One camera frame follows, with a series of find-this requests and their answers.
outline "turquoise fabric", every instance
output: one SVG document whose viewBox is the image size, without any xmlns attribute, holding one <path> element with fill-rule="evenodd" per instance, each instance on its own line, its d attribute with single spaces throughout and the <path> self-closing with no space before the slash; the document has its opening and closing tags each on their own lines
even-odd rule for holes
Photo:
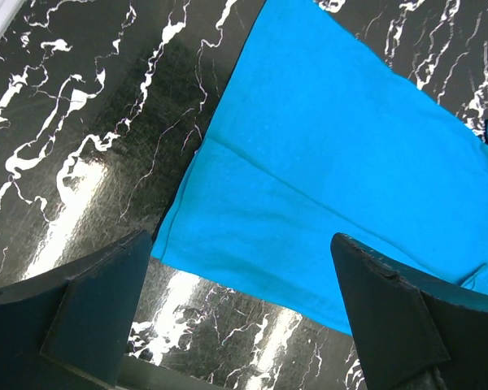
<svg viewBox="0 0 488 390">
<path fill-rule="evenodd" d="M 316 4 L 267 0 L 152 254 L 350 334 L 336 232 L 488 270 L 488 145 Z"/>
<path fill-rule="evenodd" d="M 488 295 L 488 264 L 483 264 L 462 284 L 463 287 Z"/>
</svg>

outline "black plastic part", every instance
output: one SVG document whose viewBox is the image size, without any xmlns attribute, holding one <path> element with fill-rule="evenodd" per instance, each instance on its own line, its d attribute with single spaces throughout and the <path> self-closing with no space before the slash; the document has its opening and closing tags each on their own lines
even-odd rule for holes
<svg viewBox="0 0 488 390">
<path fill-rule="evenodd" d="M 331 243 L 369 390 L 488 388 L 488 296 L 405 266 L 343 234 Z"/>
<path fill-rule="evenodd" d="M 135 232 L 0 288 L 0 390 L 113 387 L 150 249 L 148 232 Z"/>
</svg>

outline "marble countertop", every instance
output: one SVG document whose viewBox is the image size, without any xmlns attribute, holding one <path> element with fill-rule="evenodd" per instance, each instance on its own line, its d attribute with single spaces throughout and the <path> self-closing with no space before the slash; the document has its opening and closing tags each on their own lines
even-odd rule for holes
<svg viewBox="0 0 488 390">
<path fill-rule="evenodd" d="M 24 3 L 0 40 L 0 287 L 155 230 L 263 3 Z M 488 0 L 320 8 L 485 140 Z M 365 388 L 349 336 L 157 260 L 127 353 L 226 388 Z"/>
</svg>

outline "black marble surface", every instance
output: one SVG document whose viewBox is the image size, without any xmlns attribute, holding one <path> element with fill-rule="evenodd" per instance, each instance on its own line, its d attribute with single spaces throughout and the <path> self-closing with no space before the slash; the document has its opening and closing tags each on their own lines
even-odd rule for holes
<svg viewBox="0 0 488 390">
<path fill-rule="evenodd" d="M 154 231 L 263 2 L 23 5 L 0 41 L 0 286 Z M 484 139 L 488 0 L 320 7 Z M 127 353 L 226 388 L 364 388 L 350 337 L 158 261 Z"/>
</svg>

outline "glossy surface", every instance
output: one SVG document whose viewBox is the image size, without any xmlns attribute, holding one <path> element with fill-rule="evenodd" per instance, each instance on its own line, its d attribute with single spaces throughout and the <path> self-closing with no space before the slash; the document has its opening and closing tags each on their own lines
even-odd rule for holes
<svg viewBox="0 0 488 390">
<path fill-rule="evenodd" d="M 0 41 L 0 286 L 154 231 L 261 6 L 24 4 Z M 484 136 L 488 0 L 320 7 Z M 229 388 L 364 386 L 350 338 L 158 262 L 128 352 Z"/>
</svg>

